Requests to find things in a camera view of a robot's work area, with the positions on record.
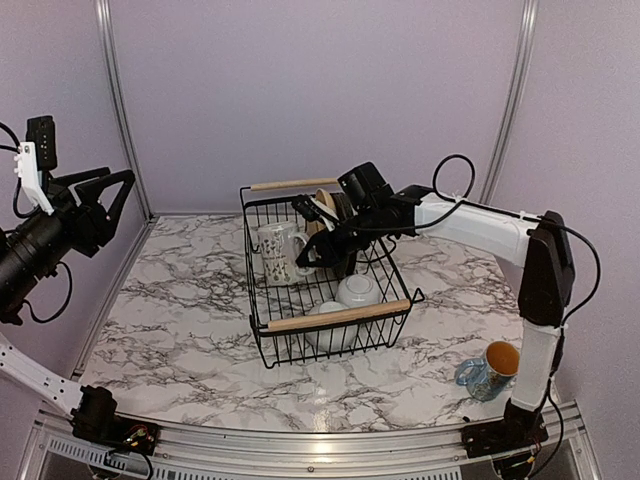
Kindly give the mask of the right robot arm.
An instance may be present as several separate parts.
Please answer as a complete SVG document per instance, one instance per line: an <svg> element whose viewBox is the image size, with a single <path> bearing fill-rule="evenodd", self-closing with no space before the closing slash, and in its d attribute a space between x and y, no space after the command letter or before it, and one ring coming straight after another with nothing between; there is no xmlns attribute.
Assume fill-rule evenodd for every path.
<svg viewBox="0 0 640 480"><path fill-rule="evenodd" d="M355 210L340 220L315 200L300 197L294 207L308 220L326 220L296 257L299 267L332 268L383 237L420 236L461 245L496 268L519 271L520 285L508 299L523 322L520 363L504 419L495 438L515 448L534 431L562 357L564 326L575 280L568 230L560 214L529 216L448 197L435 185L394 191L371 162L338 179Z"/></svg>

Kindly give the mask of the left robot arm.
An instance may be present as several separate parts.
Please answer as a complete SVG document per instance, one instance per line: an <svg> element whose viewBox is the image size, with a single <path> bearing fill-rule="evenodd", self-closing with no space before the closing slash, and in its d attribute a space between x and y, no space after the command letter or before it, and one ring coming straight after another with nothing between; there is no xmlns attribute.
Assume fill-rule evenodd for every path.
<svg viewBox="0 0 640 480"><path fill-rule="evenodd" d="M53 211L1 232L1 373L70 416L83 396L71 377L143 222L130 169L45 184Z"/></svg>

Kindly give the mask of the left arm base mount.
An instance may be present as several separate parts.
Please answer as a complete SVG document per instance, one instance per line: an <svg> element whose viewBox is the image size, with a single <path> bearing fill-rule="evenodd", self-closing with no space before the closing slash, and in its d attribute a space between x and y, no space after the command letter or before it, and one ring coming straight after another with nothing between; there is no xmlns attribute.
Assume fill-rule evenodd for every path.
<svg viewBox="0 0 640 480"><path fill-rule="evenodd" d="M91 429L86 423L72 420L75 437L103 446L121 448L151 456L156 448L160 426L153 422L142 422L116 416L101 429Z"/></svg>

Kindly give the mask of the white bowl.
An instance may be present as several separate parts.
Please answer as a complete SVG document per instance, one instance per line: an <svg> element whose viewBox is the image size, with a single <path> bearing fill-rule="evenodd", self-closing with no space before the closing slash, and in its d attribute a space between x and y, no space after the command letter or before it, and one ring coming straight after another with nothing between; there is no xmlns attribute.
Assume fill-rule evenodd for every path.
<svg viewBox="0 0 640 480"><path fill-rule="evenodd" d="M381 291L374 280L366 275L353 274L338 285L336 300L348 308L359 308L378 304Z"/></svg>
<svg viewBox="0 0 640 480"><path fill-rule="evenodd" d="M337 301L326 301L315 305L309 315L335 313L347 310L348 306ZM305 333L305 340L316 352L334 354L350 349L355 342L356 325L331 324Z"/></svg>

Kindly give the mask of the cream gold rimmed plate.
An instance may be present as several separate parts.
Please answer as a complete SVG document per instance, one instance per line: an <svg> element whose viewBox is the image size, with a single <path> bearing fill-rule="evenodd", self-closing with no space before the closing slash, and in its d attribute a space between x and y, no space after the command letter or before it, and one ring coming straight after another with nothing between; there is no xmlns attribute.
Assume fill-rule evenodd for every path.
<svg viewBox="0 0 640 480"><path fill-rule="evenodd" d="M323 188L318 188L315 192L313 202L319 205L320 209L329 215L330 218L320 214L317 220L307 221L305 233L309 237L325 229L332 231L335 227L335 220L338 219L337 207L330 192Z"/></svg>

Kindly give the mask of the black wire dish rack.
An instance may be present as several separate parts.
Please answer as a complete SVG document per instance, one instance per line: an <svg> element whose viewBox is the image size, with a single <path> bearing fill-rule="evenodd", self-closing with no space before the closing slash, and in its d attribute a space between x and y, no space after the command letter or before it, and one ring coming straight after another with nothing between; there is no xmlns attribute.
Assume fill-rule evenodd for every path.
<svg viewBox="0 0 640 480"><path fill-rule="evenodd" d="M268 369L391 347L396 343L413 306L425 300L421 289L407 288L392 258L397 246L392 238L380 239L343 265L319 269L295 285L268 286L258 249L257 229L266 224L287 221L303 227L304 218L291 205L293 198L302 193L298 189L290 194L279 192L260 195L249 186L239 191L251 308L249 324L261 359ZM393 304L374 315L340 323L357 326L355 342L350 349L334 354L316 352L305 340L305 333L322 326L288 328L284 331L269 329L272 322L309 315L315 305L336 301L338 285L349 273L371 277L381 291L381 302Z"/></svg>

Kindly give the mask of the grey reindeer plate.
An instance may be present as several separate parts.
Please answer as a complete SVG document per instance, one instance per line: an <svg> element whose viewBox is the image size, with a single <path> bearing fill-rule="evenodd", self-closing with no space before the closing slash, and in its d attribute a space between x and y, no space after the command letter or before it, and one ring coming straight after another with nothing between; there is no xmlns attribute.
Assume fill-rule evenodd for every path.
<svg viewBox="0 0 640 480"><path fill-rule="evenodd" d="M354 216L353 207L348 197L343 192L334 192L331 197L335 204L337 218L344 222Z"/></svg>

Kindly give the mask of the patterned mug yellow inside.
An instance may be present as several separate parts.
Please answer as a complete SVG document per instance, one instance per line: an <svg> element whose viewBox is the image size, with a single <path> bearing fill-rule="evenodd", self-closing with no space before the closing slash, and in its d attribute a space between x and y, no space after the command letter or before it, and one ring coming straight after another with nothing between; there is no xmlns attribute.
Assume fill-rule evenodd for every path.
<svg viewBox="0 0 640 480"><path fill-rule="evenodd" d="M314 267L300 267L296 263L309 241L309 236L296 223L288 221L260 226L257 238L268 286L295 285L315 272Z"/></svg>

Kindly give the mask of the blue mug yellow inside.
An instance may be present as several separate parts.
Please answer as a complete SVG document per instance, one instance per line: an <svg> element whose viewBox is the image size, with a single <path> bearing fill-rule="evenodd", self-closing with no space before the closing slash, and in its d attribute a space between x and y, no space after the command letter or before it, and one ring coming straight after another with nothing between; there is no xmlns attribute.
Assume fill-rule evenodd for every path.
<svg viewBox="0 0 640 480"><path fill-rule="evenodd" d="M492 401L517 375L519 351L505 341L492 342L483 355L463 361L456 369L454 381L481 402Z"/></svg>

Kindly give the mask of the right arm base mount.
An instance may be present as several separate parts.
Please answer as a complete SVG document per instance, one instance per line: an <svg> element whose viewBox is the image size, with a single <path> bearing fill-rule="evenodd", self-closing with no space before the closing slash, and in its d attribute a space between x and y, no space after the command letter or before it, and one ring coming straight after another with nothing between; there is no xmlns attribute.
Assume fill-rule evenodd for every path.
<svg viewBox="0 0 640 480"><path fill-rule="evenodd" d="M461 430L461 441L468 458L501 454L533 445L549 439L549 434L541 420L531 430L522 425L495 420L479 424L468 424Z"/></svg>

